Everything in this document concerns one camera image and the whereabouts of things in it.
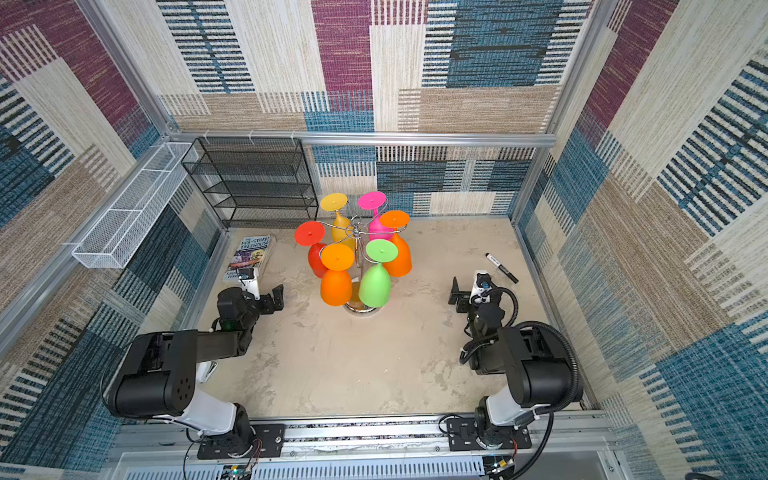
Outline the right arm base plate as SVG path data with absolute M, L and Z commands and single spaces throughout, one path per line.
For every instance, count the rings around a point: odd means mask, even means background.
M 451 451 L 530 449 L 530 434 L 523 428 L 496 426 L 485 420 L 445 415 L 438 429 L 448 438 Z

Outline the orange wine glass front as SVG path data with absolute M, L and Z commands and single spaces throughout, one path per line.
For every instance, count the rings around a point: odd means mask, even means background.
M 320 258 L 327 268 L 321 282 L 321 298 L 330 306 L 342 306 L 352 297 L 348 270 L 354 264 L 354 253 L 344 244 L 330 244 L 323 248 Z

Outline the aluminium mounting rail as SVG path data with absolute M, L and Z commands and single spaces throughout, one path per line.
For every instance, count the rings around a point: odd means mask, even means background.
M 539 458 L 546 419 L 508 449 L 460 446 L 437 415 L 265 418 L 266 448 L 241 458 L 202 460 L 194 434 L 177 425 L 128 425 L 102 479 L 509 479 L 527 462 L 528 479 L 629 479 L 629 462 L 601 411 L 555 418 Z

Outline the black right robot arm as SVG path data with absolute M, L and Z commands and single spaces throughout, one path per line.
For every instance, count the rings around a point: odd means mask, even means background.
M 583 381 L 573 347 L 555 327 L 517 320 L 519 302 L 510 289 L 480 272 L 470 290 L 453 280 L 448 303 L 467 315 L 459 363 L 478 375 L 502 375 L 500 391 L 484 396 L 468 417 L 447 414 L 438 427 L 452 451 L 527 449 L 528 427 L 583 395 Z

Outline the yellow plastic wine glass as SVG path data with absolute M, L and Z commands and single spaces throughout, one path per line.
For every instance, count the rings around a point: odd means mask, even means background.
M 320 208 L 325 212 L 330 212 L 335 215 L 332 228 L 331 238 L 335 244 L 344 245 L 355 250 L 355 239 L 353 236 L 354 229 L 351 226 L 351 220 L 345 217 L 341 210 L 348 204 L 348 197 L 343 193 L 331 193 L 325 196 L 320 201 Z

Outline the red plastic wine glass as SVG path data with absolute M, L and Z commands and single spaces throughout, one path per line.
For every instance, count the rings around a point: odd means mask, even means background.
M 320 279 L 323 278 L 328 268 L 321 260 L 321 250 L 326 246 L 323 242 L 325 237 L 325 227 L 318 221 L 307 221 L 302 223 L 294 233 L 296 243 L 303 247 L 308 247 L 308 263 L 314 275 Z

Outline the chrome wine glass rack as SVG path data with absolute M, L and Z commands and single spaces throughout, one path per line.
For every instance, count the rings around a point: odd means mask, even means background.
M 370 316 L 382 308 L 368 307 L 359 298 L 359 288 L 362 277 L 368 268 L 374 264 L 374 262 L 366 255 L 366 245 L 372 240 L 368 238 L 367 225 L 362 223 L 361 217 L 354 216 L 351 219 L 351 226 L 354 229 L 353 236 L 356 243 L 355 250 L 353 251 L 355 258 L 354 264 L 348 270 L 352 280 L 352 297 L 344 305 L 332 307 L 342 307 L 349 313 L 357 316 Z

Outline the black mesh shelf rack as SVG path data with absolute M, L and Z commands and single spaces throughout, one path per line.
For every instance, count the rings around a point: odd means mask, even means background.
M 225 228 L 295 228 L 319 211 L 301 142 L 199 137 L 181 160 Z

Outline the black marker pen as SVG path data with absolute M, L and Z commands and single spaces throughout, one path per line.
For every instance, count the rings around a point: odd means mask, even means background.
M 495 256 L 493 256 L 491 253 L 486 253 L 485 257 L 491 264 L 493 264 L 499 271 L 501 271 L 513 284 L 519 283 L 519 279 L 505 265 L 503 265 Z

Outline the orange wine glass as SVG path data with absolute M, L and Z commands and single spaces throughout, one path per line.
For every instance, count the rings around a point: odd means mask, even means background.
M 352 297 L 348 270 L 354 264 L 354 253 L 344 244 L 330 244 L 323 248 L 320 258 L 327 268 L 321 282 L 321 298 L 330 306 L 342 306 Z
M 384 213 L 380 222 L 384 227 L 394 230 L 390 242 L 398 249 L 397 257 L 385 262 L 384 268 L 392 277 L 404 277 L 412 270 L 412 256 L 409 245 L 400 236 L 400 231 L 410 222 L 410 216 L 404 211 L 392 210 Z

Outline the treehouse paperback book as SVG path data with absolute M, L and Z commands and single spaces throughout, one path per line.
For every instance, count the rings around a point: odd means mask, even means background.
M 240 270 L 250 272 L 249 279 L 257 278 L 260 269 L 265 267 L 271 254 L 272 235 L 253 235 L 244 237 L 236 248 L 223 276 L 223 281 L 235 283 L 240 280 Z

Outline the pink plastic wine glass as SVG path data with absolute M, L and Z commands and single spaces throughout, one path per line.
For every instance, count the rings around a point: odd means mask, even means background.
M 360 197 L 358 206 L 362 210 L 370 211 L 372 218 L 367 224 L 368 238 L 370 240 L 383 239 L 390 240 L 394 230 L 385 227 L 380 220 L 380 210 L 387 204 L 387 197 L 379 191 L 368 192 Z

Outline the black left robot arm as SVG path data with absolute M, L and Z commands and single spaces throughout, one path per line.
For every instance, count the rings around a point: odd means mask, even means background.
M 197 371 L 245 355 L 259 318 L 283 308 L 282 285 L 260 296 L 230 287 L 217 296 L 219 317 L 211 331 L 135 337 L 104 391 L 107 409 L 118 418 L 163 420 L 196 431 L 200 460 L 279 457 L 285 426 L 252 424 L 244 406 L 200 390 Z

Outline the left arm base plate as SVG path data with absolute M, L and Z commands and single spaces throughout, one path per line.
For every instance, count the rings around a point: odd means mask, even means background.
M 244 433 L 204 437 L 196 456 L 198 460 L 277 458 L 282 452 L 285 430 L 285 424 L 252 424 Z

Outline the green plastic wine glass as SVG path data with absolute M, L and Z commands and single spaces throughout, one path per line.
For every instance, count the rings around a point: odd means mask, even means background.
M 384 264 L 398 254 L 397 246 L 389 240 L 375 239 L 366 245 L 366 255 L 374 262 L 360 282 L 359 298 L 366 306 L 381 308 L 389 301 L 392 283 Z

